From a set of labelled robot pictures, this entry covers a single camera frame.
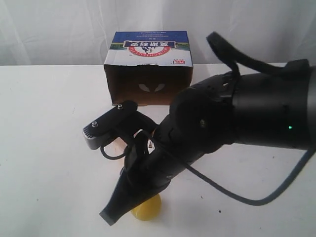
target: logo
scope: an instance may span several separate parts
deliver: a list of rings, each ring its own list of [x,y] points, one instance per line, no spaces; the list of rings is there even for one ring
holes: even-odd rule
[[[186,61],[177,59],[177,60],[173,60],[172,63],[173,63],[173,64],[185,64]]]
[[[175,41],[124,41],[123,47],[141,57],[156,57],[176,48]]]

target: black cable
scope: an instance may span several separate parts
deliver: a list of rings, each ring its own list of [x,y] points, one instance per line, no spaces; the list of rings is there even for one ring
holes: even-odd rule
[[[106,159],[110,159],[110,160],[116,160],[116,159],[121,159],[123,158],[124,156],[128,155],[128,153],[131,151],[131,147],[130,146],[126,146],[125,149],[124,149],[124,152],[122,154],[120,154],[119,156],[116,156],[116,157],[112,157],[112,156],[109,156],[108,154],[106,154],[104,148],[106,146],[102,145],[100,147],[100,151],[101,151],[101,154],[106,158]]]
[[[161,149],[164,153],[166,153],[168,156],[172,157],[173,159],[177,160],[180,164],[182,164],[186,169],[191,171],[193,174],[195,174],[200,179],[204,180],[208,184],[212,185],[214,188],[216,188],[218,191],[222,192],[223,194],[229,196],[230,198],[233,198],[237,201],[240,201],[242,203],[252,205],[252,206],[262,206],[265,204],[268,204],[275,200],[277,197],[279,197],[296,179],[298,174],[302,171],[304,166],[307,164],[307,162],[313,157],[313,155],[316,152],[316,144],[310,147],[302,156],[302,158],[298,161],[297,165],[294,167],[294,169],[290,172],[290,174],[287,176],[287,178],[283,181],[283,183],[270,195],[267,197],[260,199],[260,200],[252,200],[248,199],[242,196],[239,196],[237,194],[232,193],[231,191],[223,188],[219,184],[215,183],[210,178],[206,177],[205,175],[198,172],[196,169],[191,167],[189,164],[183,162],[180,158],[174,156],[172,153],[170,153],[167,149],[165,149],[155,138],[151,136],[148,132],[143,130],[143,133],[150,139],[154,146]]]

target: white curtain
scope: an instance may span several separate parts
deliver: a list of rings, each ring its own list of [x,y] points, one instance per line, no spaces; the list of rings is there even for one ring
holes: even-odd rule
[[[0,65],[103,64],[115,31],[187,30],[194,63],[217,31],[266,62],[316,64],[316,0],[0,0]]]

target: screw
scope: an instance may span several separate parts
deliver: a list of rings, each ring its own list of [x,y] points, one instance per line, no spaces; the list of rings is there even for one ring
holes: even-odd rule
[[[93,121],[92,122],[92,127],[97,127],[98,126],[98,122],[97,121]]]
[[[205,122],[205,120],[201,119],[201,120],[199,121],[199,125],[201,126],[201,128],[206,128],[206,122]]]

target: robotic arm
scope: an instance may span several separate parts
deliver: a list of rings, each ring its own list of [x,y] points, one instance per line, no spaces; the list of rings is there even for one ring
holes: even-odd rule
[[[238,201],[267,204],[285,191],[315,153],[316,67],[310,67],[306,59],[288,62],[285,67],[257,61],[216,32],[207,40],[231,71],[180,92],[161,124],[138,112],[135,102],[125,101],[83,129],[91,149],[101,148],[109,159],[125,157],[112,197],[100,213],[109,225],[164,190],[184,169]],[[240,75],[237,63],[258,73]],[[120,156],[110,157],[104,147],[118,137],[127,147]],[[155,147],[151,153],[148,140]],[[232,143],[307,152],[276,191],[264,199],[250,200],[231,193],[190,166],[204,154]]]

